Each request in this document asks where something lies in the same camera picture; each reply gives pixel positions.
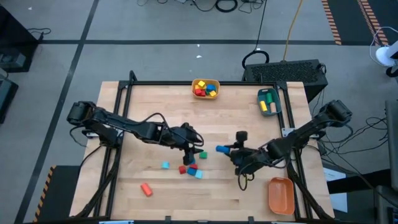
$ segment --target orange tray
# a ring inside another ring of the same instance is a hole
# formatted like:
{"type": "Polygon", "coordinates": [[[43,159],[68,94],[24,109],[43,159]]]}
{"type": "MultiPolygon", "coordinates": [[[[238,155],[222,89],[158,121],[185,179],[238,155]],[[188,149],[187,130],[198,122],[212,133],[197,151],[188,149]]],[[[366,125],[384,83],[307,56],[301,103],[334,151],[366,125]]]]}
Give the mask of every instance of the orange tray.
{"type": "Polygon", "coordinates": [[[274,177],[268,185],[268,204],[271,211],[281,215],[294,213],[294,185],[290,179],[274,177]]]}

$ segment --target small tray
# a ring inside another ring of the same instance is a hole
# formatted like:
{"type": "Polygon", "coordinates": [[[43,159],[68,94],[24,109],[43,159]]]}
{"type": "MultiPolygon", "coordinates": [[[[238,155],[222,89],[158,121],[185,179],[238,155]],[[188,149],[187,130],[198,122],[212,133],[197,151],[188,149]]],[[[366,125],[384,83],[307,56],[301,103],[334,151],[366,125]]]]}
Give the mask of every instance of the small tray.
{"type": "Polygon", "coordinates": [[[268,185],[268,204],[271,211],[280,215],[294,213],[294,185],[290,179],[274,177],[268,185]]]}
{"type": "Polygon", "coordinates": [[[280,105],[280,100],[279,100],[279,97],[278,97],[278,93],[273,88],[265,88],[265,89],[259,90],[258,93],[257,93],[257,103],[259,105],[260,112],[261,112],[261,114],[263,116],[272,116],[272,115],[275,115],[275,114],[280,113],[282,111],[282,107],[280,105]],[[274,100],[275,105],[276,105],[276,113],[271,113],[271,106],[267,102],[267,96],[266,96],[267,93],[271,93],[272,94],[272,99],[274,100]],[[261,109],[261,105],[260,105],[261,101],[265,101],[266,102],[267,111],[263,111],[261,109]]]}
{"type": "Polygon", "coordinates": [[[210,79],[205,79],[205,78],[197,78],[194,79],[192,81],[192,87],[191,87],[191,91],[193,94],[193,97],[197,98],[197,99],[202,99],[202,100],[215,100],[217,98],[217,96],[220,93],[220,83],[217,80],[210,80],[210,79]],[[204,81],[207,84],[213,84],[216,86],[216,95],[211,97],[211,96],[196,96],[195,94],[195,85],[197,85],[200,81],[204,81]]]}

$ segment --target yellow cable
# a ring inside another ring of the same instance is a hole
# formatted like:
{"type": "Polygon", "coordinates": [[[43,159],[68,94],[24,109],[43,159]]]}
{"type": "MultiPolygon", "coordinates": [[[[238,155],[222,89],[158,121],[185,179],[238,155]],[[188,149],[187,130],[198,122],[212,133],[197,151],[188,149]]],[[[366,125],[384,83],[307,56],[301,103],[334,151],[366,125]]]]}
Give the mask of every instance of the yellow cable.
{"type": "Polygon", "coordinates": [[[296,11],[296,15],[294,15],[292,24],[290,25],[289,33],[287,34],[287,40],[286,40],[286,46],[285,46],[285,53],[284,53],[284,60],[285,60],[285,57],[286,57],[287,46],[289,45],[290,33],[291,33],[291,31],[292,31],[292,28],[293,28],[293,26],[294,26],[294,22],[296,21],[297,15],[299,14],[299,11],[300,11],[300,8],[301,8],[301,5],[302,5],[302,4],[303,4],[303,0],[300,0],[300,3],[298,4],[298,8],[297,8],[297,11],[296,11]]]}

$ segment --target yellow bowl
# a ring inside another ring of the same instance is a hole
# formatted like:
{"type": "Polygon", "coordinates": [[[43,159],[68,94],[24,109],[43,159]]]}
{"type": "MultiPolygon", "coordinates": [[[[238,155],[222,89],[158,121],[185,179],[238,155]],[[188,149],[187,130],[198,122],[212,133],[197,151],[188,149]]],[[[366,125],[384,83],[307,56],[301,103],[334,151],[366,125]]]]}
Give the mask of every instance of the yellow bowl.
{"type": "Polygon", "coordinates": [[[204,79],[204,78],[197,78],[192,81],[192,94],[193,97],[198,98],[198,99],[203,99],[203,100],[215,100],[217,96],[220,93],[220,83],[217,80],[209,80],[209,79],[204,79]],[[216,95],[215,96],[196,96],[195,94],[195,85],[197,85],[200,81],[204,81],[206,85],[212,84],[216,86],[216,95]]]}

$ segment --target wooden tabletop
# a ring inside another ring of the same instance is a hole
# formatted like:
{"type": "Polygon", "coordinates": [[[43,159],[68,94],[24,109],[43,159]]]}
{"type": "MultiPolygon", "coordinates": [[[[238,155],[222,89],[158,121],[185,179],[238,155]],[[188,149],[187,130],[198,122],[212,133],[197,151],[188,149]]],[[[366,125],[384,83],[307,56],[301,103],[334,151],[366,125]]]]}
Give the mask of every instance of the wooden tabletop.
{"type": "MultiPolygon", "coordinates": [[[[117,82],[103,82],[97,106],[113,110],[117,82]]],[[[287,177],[285,169],[263,167],[256,178],[241,191],[234,165],[228,157],[216,152],[217,145],[235,142],[237,131],[247,131],[245,146],[257,148],[280,137],[277,116],[263,117],[256,101],[257,91],[271,86],[221,86],[216,100],[198,100],[192,96],[190,86],[133,86],[128,118],[143,120],[155,112],[162,113],[170,126],[189,122],[205,140],[202,147],[207,159],[196,158],[203,179],[188,174],[180,175],[183,152],[163,146],[144,144],[132,134],[123,142],[118,181],[114,195],[112,219],[120,220],[294,220],[293,215],[277,215],[268,206],[267,185],[273,177],[287,177]],[[163,161],[170,169],[163,170],[163,161]],[[140,188],[148,183],[154,194],[146,197],[140,188]]],[[[290,104],[296,127],[311,119],[302,83],[288,83],[290,104]]],[[[123,110],[126,91],[119,114],[123,110]]],[[[285,125],[287,114],[284,96],[280,91],[285,125]]],[[[98,146],[99,141],[88,141],[85,156],[98,146]]],[[[70,215],[78,213],[98,188],[105,150],[93,154],[81,169],[70,215]]],[[[302,153],[307,187],[323,209],[334,217],[319,152],[306,147],[302,153]]],[[[104,214],[108,193],[103,197],[104,214]]],[[[305,217],[302,194],[298,190],[300,213],[305,217]]]]}

